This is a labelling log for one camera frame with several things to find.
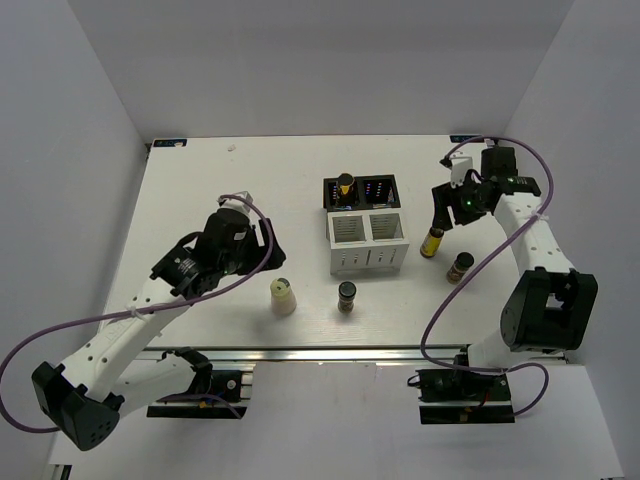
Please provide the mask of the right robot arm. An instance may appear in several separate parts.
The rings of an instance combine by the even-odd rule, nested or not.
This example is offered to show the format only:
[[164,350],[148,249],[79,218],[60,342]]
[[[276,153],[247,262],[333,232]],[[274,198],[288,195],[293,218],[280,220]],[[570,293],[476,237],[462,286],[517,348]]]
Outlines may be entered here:
[[449,153],[442,161],[450,179],[432,190],[432,227],[446,232],[490,214],[506,235],[519,280],[502,309],[497,329],[468,346],[466,364],[451,384],[472,399],[488,385],[486,373],[508,370],[537,354],[577,350],[595,304],[595,277],[579,272],[558,245],[545,210],[551,198],[532,177],[518,172],[512,147],[492,146],[479,167],[469,156]]

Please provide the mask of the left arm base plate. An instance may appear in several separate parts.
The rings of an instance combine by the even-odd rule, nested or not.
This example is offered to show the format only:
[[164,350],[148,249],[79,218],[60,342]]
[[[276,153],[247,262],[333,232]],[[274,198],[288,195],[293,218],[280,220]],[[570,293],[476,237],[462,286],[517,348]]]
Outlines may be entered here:
[[157,419],[240,420],[251,398],[253,373],[249,369],[214,368],[177,400],[155,402],[146,416]]

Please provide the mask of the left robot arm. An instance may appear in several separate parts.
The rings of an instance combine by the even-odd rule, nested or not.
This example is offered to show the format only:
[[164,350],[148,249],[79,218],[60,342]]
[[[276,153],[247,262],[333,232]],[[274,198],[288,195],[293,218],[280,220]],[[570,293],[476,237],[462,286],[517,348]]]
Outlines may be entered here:
[[165,397],[209,395],[213,367],[192,347],[168,350],[141,372],[126,370],[222,278],[275,270],[285,259],[269,219],[253,224],[241,208],[219,208],[202,231],[183,237],[152,268],[126,319],[109,323],[59,365],[44,362],[35,369],[41,410],[79,450],[88,451],[133,411]]

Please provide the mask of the spice jar black lid right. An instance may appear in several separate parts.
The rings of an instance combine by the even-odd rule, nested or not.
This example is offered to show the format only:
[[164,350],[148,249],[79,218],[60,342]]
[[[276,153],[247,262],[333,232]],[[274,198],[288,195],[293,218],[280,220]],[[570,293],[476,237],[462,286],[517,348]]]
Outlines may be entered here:
[[447,281],[453,285],[459,284],[474,263],[475,258],[471,253],[460,252],[446,273]]

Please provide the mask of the spice jar black lid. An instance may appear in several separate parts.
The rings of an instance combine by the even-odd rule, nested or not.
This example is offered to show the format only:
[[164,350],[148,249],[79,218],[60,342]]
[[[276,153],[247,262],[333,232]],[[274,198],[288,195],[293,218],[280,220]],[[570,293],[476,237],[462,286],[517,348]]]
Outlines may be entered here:
[[471,253],[460,252],[446,273],[447,281],[453,285],[459,284],[474,263],[475,258]]
[[351,281],[341,282],[338,286],[338,310],[342,313],[350,313],[354,307],[357,293],[356,285]]

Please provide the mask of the white metal organizer rack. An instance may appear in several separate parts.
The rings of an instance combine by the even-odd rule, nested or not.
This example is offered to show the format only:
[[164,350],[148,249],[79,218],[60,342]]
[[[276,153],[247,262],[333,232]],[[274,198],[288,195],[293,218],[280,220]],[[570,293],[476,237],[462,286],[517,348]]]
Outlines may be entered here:
[[330,274],[400,271],[410,240],[399,208],[327,214]]

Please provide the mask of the XDOF logo sticker left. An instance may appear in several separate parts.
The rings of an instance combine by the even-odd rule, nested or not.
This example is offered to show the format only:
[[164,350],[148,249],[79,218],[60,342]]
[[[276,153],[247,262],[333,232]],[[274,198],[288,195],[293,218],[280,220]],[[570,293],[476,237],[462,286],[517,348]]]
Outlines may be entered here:
[[182,148],[187,145],[187,140],[178,139],[155,139],[152,143],[153,148]]

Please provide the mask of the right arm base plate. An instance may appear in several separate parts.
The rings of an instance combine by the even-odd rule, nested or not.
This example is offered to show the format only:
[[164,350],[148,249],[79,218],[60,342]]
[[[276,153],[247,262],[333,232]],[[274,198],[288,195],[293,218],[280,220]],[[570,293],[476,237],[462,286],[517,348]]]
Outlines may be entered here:
[[422,369],[408,378],[407,386],[419,391],[419,414],[423,425],[515,422],[505,375]]

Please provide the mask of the xdof logo sticker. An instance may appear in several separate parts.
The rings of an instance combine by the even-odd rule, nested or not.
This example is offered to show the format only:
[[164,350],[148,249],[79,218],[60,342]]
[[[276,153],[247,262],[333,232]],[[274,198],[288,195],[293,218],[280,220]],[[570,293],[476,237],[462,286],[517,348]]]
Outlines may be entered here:
[[450,135],[449,140],[453,144],[484,142],[484,138],[481,135]]
[[187,140],[178,139],[155,139],[152,143],[153,148],[182,148],[187,145]]

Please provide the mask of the XDOF logo sticker right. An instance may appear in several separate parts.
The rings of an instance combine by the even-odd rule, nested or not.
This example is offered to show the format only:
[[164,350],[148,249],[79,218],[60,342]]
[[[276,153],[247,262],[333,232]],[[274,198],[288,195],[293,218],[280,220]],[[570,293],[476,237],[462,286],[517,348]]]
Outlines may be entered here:
[[484,138],[481,135],[450,135],[449,140],[453,144],[484,142]]

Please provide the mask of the black metal organizer rack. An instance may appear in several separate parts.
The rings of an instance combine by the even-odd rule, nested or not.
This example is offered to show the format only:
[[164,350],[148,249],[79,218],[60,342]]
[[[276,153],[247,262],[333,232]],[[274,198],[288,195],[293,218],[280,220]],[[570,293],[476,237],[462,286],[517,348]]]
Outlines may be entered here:
[[325,178],[323,180],[323,208],[328,213],[401,207],[394,175],[353,176],[355,179],[355,202],[353,206],[351,208],[337,207],[335,202],[338,177]]

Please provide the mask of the spice jar black lid centre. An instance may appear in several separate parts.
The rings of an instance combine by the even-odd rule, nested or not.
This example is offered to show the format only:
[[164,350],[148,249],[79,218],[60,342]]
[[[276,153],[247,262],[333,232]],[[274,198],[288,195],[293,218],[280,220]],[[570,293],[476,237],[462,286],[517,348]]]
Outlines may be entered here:
[[356,285],[351,281],[341,282],[338,286],[338,310],[342,313],[350,313],[354,307],[357,293]]

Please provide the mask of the brown bottle gold cap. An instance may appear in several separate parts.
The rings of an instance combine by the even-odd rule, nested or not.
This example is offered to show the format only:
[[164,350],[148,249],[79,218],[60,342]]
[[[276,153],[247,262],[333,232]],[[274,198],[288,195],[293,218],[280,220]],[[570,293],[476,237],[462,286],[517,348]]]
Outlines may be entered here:
[[443,229],[431,227],[420,246],[420,254],[427,259],[433,258],[438,252],[444,234]]

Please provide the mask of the tall dark sauce bottle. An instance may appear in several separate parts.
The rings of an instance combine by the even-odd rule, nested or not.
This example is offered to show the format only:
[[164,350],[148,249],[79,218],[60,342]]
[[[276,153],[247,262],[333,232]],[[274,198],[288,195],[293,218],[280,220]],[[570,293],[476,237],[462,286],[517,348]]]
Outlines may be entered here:
[[342,173],[336,182],[336,202],[337,207],[351,208],[355,202],[355,179],[349,173]]

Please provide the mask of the white squeeze bottle yellow cap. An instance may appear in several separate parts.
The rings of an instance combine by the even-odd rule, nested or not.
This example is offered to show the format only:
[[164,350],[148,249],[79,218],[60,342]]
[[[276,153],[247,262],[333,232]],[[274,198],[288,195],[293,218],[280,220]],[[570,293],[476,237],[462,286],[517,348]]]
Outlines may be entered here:
[[297,307],[297,300],[290,282],[283,277],[274,279],[270,284],[271,310],[277,316],[287,316]]

